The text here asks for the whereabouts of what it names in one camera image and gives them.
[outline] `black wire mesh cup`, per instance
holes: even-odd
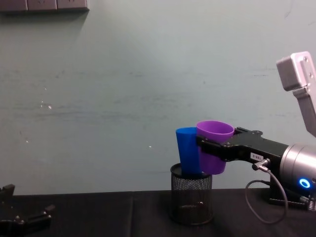
[[[172,166],[170,171],[172,220],[184,225],[202,225],[211,221],[212,176],[183,174],[180,163]]]

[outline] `wall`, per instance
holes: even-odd
[[[17,194],[169,189],[175,129],[203,119],[313,143],[275,62],[316,57],[316,2],[91,0],[0,18],[0,180]],[[243,188],[229,163],[214,188]]]

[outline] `black cable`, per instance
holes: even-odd
[[[249,183],[247,184],[246,188],[245,188],[245,197],[246,197],[246,202],[247,202],[247,204],[248,204],[250,210],[252,211],[252,213],[253,213],[260,221],[262,221],[263,223],[268,224],[268,225],[272,225],[272,224],[279,223],[280,221],[282,221],[282,220],[285,218],[285,216],[286,216],[286,214],[287,214],[287,211],[288,211],[288,201],[287,201],[287,197],[286,197],[286,193],[285,193],[285,191],[284,191],[284,188],[282,187],[282,185],[281,185],[281,183],[279,182],[279,180],[275,177],[274,174],[271,173],[270,170],[267,170],[266,172],[267,172],[268,174],[270,174],[271,177],[275,180],[276,184],[277,184],[278,187],[280,188],[280,191],[281,191],[281,193],[282,193],[282,195],[283,195],[283,198],[284,198],[284,212],[283,212],[282,216],[281,216],[279,219],[275,220],[275,221],[266,221],[266,220],[262,219],[262,218],[258,215],[258,213],[257,213],[257,212],[252,208],[252,206],[250,205],[250,202],[249,202],[248,196],[247,196],[247,191],[248,191],[248,189],[249,189],[249,186],[250,186],[251,184],[253,184],[253,183],[263,183],[263,184],[267,184],[267,185],[268,185],[268,182],[267,182],[267,181],[264,181],[264,180],[253,180],[253,181],[249,182]]]

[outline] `black table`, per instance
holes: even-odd
[[[266,203],[267,189],[252,189],[254,208],[276,219],[282,206]],[[316,236],[316,213],[290,209],[276,225],[262,224],[246,205],[244,189],[213,190],[214,219],[203,226],[182,226],[168,216],[170,191],[16,196],[26,213],[50,204],[56,212],[50,230],[31,237],[309,237]]]

